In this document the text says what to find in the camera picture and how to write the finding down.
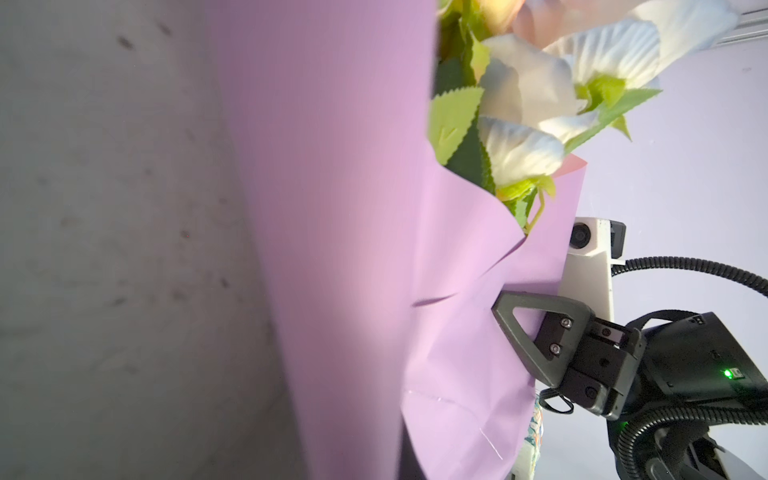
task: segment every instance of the black wire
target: black wire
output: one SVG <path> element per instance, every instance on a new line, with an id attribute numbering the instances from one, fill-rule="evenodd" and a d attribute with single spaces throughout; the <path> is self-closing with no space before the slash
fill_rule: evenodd
<path id="1" fill-rule="evenodd" d="M 631 480 L 643 480 L 643 469 L 634 455 L 638 440 L 653 435 L 666 424 L 681 421 L 703 421 L 708 425 L 736 423 L 741 425 L 768 425 L 768 410 L 722 409 L 700 406 L 666 406 L 645 412 L 631 420 L 619 434 L 617 451 L 619 461 Z"/>
<path id="2" fill-rule="evenodd" d="M 552 407 L 547 403 L 547 400 L 553 399 L 554 397 L 560 397 L 563 402 L 565 402 L 565 405 L 568 406 L 569 410 L 558 410 L 555 407 Z M 574 404 L 571 400 L 566 399 L 560 392 L 558 392 L 555 389 L 543 389 L 538 393 L 538 404 L 541 405 L 541 407 L 544 410 L 547 410 L 549 412 L 553 413 L 559 413 L 561 415 L 570 415 L 574 412 Z"/>
<path id="3" fill-rule="evenodd" d="M 689 312 L 687 310 L 657 310 L 655 312 L 643 315 L 639 319 L 634 319 L 627 324 L 628 329 L 642 330 L 645 324 L 651 319 L 666 320 L 668 322 L 679 322 L 686 318 L 691 318 L 694 315 L 698 315 L 695 312 Z"/>
<path id="4" fill-rule="evenodd" d="M 617 276 L 636 270 L 656 268 L 692 270 L 709 273 L 733 282 L 748 286 L 759 294 L 768 297 L 768 280 L 754 273 L 747 272 L 724 263 L 712 262 L 688 257 L 644 257 L 627 260 L 625 265 L 613 265 L 611 275 Z M 645 324 L 647 317 L 659 313 L 671 317 L 685 315 L 690 312 L 663 311 L 643 316 L 635 322 Z M 624 470 L 632 480 L 643 480 L 643 469 L 637 464 L 634 449 L 637 441 L 645 435 L 653 435 L 661 426 L 673 422 L 702 421 L 708 425 L 736 423 L 741 425 L 768 425 L 768 410 L 722 409 L 703 406 L 666 406 L 649 410 L 640 417 L 630 421 L 619 434 L 617 451 Z"/>
<path id="5" fill-rule="evenodd" d="M 702 260 L 688 257 L 644 257 L 627 260 L 626 265 L 613 265 L 611 275 L 617 276 L 636 270 L 649 270 L 653 268 L 670 268 L 677 270 L 692 270 L 694 272 L 709 273 L 732 280 L 741 285 L 748 286 L 760 295 L 768 296 L 768 280 L 754 273 L 747 272 L 724 263 Z"/>

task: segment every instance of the gray concrete surface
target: gray concrete surface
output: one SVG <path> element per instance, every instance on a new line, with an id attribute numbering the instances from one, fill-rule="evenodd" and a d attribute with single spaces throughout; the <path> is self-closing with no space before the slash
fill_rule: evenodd
<path id="1" fill-rule="evenodd" d="M 199 2 L 0 2 L 0 478 L 303 478 Z"/>

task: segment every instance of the green leaf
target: green leaf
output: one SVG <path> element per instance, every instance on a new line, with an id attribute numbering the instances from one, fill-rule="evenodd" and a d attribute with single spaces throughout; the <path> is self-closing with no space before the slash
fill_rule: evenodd
<path id="1" fill-rule="evenodd" d="M 465 37 L 465 44 L 462 55 L 465 76 L 471 84 L 477 84 L 491 63 L 491 49 L 483 45 L 471 31 Z"/>
<path id="2" fill-rule="evenodd" d="M 429 141 L 441 165 L 448 163 L 475 120 L 482 92 L 480 87 L 464 87 L 432 99 Z"/>
<path id="3" fill-rule="evenodd" d="M 459 58 L 465 48 L 464 37 L 459 26 L 459 16 L 455 13 L 440 25 L 440 58 Z"/>
<path id="4" fill-rule="evenodd" d="M 464 0 L 462 5 L 462 20 L 469 27 L 475 37 L 479 41 L 483 41 L 486 38 L 493 36 L 488 25 L 485 23 L 482 11 L 480 9 L 480 3 L 478 0 Z"/>
<path id="5" fill-rule="evenodd" d="M 461 178 L 487 190 L 490 186 L 488 176 L 491 161 L 487 160 L 488 163 L 485 163 L 486 153 L 483 150 L 480 131 L 478 130 L 478 119 L 475 116 L 462 144 L 458 146 L 446 167 Z"/>
<path id="6" fill-rule="evenodd" d="M 462 15 L 462 0 L 438 0 L 437 12 L 441 26 L 456 22 Z"/>
<path id="7" fill-rule="evenodd" d="M 624 95 L 627 82 L 622 78 L 611 77 L 610 75 L 598 75 L 589 81 L 587 88 L 595 107 L 604 105 L 611 108 Z"/>
<path id="8" fill-rule="evenodd" d="M 482 153 L 482 182 L 480 187 L 485 189 L 491 195 L 496 195 L 496 183 L 493 181 L 493 171 L 491 169 L 491 158 L 488 156 L 488 152 L 485 149 L 485 145 L 480 142 L 480 150 Z"/>
<path id="9" fill-rule="evenodd" d="M 592 111 L 592 94 L 589 93 L 589 87 L 587 85 L 576 85 L 576 98 L 579 100 L 586 100 L 587 106 L 584 107 L 579 113 L 584 113 L 585 111 Z"/>
<path id="10" fill-rule="evenodd" d="M 551 198 L 554 198 L 554 195 L 558 191 L 557 187 L 554 185 L 554 180 L 552 180 L 552 177 L 549 175 L 541 175 L 540 177 L 536 177 L 536 186 L 543 190 L 544 193 L 549 195 Z"/>
<path id="11" fill-rule="evenodd" d="M 509 209 L 512 216 L 515 217 L 515 220 L 518 221 L 518 225 L 520 225 L 520 228 L 523 230 L 525 230 L 528 225 L 528 216 L 531 215 L 531 208 L 533 207 L 537 192 L 537 189 L 534 188 L 524 197 L 504 202 L 504 205 Z"/>
<path id="12" fill-rule="evenodd" d="M 629 130 L 627 129 L 627 118 L 625 118 L 624 115 L 621 115 L 619 118 L 612 121 L 611 126 L 624 134 L 624 136 L 627 137 L 629 141 L 632 141 L 632 136 L 629 135 Z"/>
<path id="13" fill-rule="evenodd" d="M 507 185 L 496 190 L 496 197 L 501 201 L 515 201 L 518 198 L 528 195 L 531 190 L 536 188 L 536 183 L 532 178 L 520 180 L 516 184 Z"/>
<path id="14" fill-rule="evenodd" d="M 659 93 L 661 93 L 661 90 L 654 90 L 653 88 L 635 88 L 626 90 L 621 99 L 616 102 L 616 105 L 613 107 L 601 105 L 600 113 L 598 114 L 598 124 L 584 133 L 570 139 L 565 144 L 565 153 L 571 153 L 576 147 L 579 147 L 585 141 L 600 133 L 600 131 L 608 125 L 614 123 L 617 118 L 626 114 L 629 110 L 632 110 L 639 104 L 650 100 Z"/>
<path id="15" fill-rule="evenodd" d="M 435 72 L 435 87 L 432 92 L 434 96 L 464 86 L 462 62 L 458 58 L 451 58 L 437 66 Z"/>

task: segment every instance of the white flower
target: white flower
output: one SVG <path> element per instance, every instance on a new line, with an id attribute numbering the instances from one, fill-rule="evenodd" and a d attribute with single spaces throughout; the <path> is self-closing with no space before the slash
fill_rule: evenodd
<path id="1" fill-rule="evenodd" d="M 571 64 L 576 84 L 608 74 L 642 88 L 733 29 L 738 18 L 727 0 L 650 0 L 620 22 L 566 35 L 545 51 Z"/>
<path id="2" fill-rule="evenodd" d="M 478 128 L 497 187 L 551 175 L 563 164 L 563 144 L 550 134 L 489 117 L 480 117 Z"/>
<path id="3" fill-rule="evenodd" d="M 510 34 L 483 42 L 491 63 L 480 80 L 485 89 L 480 115 L 536 128 L 566 142 L 591 127 L 594 114 L 578 115 L 585 102 L 576 98 L 571 68 Z"/>

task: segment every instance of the black cable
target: black cable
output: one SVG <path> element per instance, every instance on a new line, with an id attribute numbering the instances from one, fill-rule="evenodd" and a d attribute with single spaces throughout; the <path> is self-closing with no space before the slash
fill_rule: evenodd
<path id="1" fill-rule="evenodd" d="M 671 268 L 677 270 L 692 270 L 694 272 L 709 273 L 732 280 L 741 285 L 748 286 L 760 295 L 768 296 L 768 280 L 754 273 L 747 272 L 724 263 L 702 260 L 688 257 L 644 257 L 627 260 L 626 265 L 613 265 L 611 275 L 617 276 L 625 272 L 635 270 L 649 270 L 652 268 Z"/>
<path id="2" fill-rule="evenodd" d="M 655 312 L 643 315 L 639 319 L 632 320 L 627 324 L 627 328 L 642 330 L 643 327 L 645 327 L 645 324 L 652 319 L 666 320 L 668 322 L 679 322 L 681 320 L 685 320 L 686 318 L 691 318 L 694 315 L 698 315 L 698 313 L 689 312 L 687 310 L 656 310 Z"/>
<path id="3" fill-rule="evenodd" d="M 641 438 L 653 435 L 662 426 L 680 421 L 702 421 L 708 425 L 736 423 L 740 425 L 768 425 L 768 409 L 744 410 L 701 406 L 665 406 L 652 409 L 631 420 L 619 434 L 617 451 L 619 461 L 632 480 L 643 480 L 643 467 L 634 455 Z"/>
<path id="4" fill-rule="evenodd" d="M 565 402 L 565 405 L 568 406 L 569 410 L 558 410 L 553 406 L 550 406 L 547 400 L 553 399 L 554 397 L 560 397 L 563 402 Z M 555 389 L 543 389 L 538 393 L 538 404 L 541 405 L 541 407 L 544 410 L 547 410 L 548 412 L 553 413 L 559 413 L 561 415 L 570 415 L 574 412 L 574 404 L 571 400 L 566 399 L 560 392 L 558 392 Z"/>
<path id="5" fill-rule="evenodd" d="M 644 257 L 627 260 L 625 265 L 613 265 L 611 275 L 649 269 L 692 270 L 709 273 L 733 282 L 748 286 L 760 295 L 768 297 L 768 280 L 754 273 L 747 272 L 724 263 L 712 262 L 688 257 Z M 644 325 L 649 316 L 660 313 L 671 317 L 686 315 L 689 312 L 661 311 L 654 312 L 635 320 L 637 325 Z M 617 452 L 624 470 L 632 480 L 643 480 L 644 465 L 638 465 L 634 450 L 637 442 L 646 435 L 653 435 L 664 425 L 675 422 L 705 422 L 708 425 L 735 423 L 741 425 L 768 425 L 768 409 L 722 409 L 703 406 L 665 406 L 645 412 L 630 421 L 619 434 Z"/>
<path id="6" fill-rule="evenodd" d="M 673 477 L 680 477 L 688 446 L 709 431 L 710 426 L 701 420 L 680 420 L 670 425 L 667 436 L 661 441 L 659 456 Z"/>

